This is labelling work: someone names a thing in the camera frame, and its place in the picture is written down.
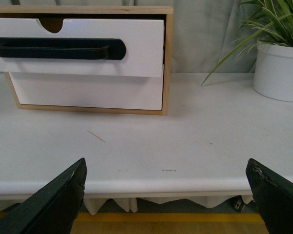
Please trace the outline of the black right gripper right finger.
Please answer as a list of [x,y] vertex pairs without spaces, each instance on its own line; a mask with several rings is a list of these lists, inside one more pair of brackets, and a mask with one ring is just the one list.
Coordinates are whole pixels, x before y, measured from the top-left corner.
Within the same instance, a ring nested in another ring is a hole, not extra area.
[[246,167],[252,197],[270,234],[293,234],[293,183],[253,158]]

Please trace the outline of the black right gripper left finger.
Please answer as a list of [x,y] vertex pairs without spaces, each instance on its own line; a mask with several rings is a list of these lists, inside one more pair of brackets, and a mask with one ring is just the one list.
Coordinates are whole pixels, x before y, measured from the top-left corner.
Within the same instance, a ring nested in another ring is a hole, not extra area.
[[0,219],[0,234],[68,234],[83,204],[87,166],[79,159]]

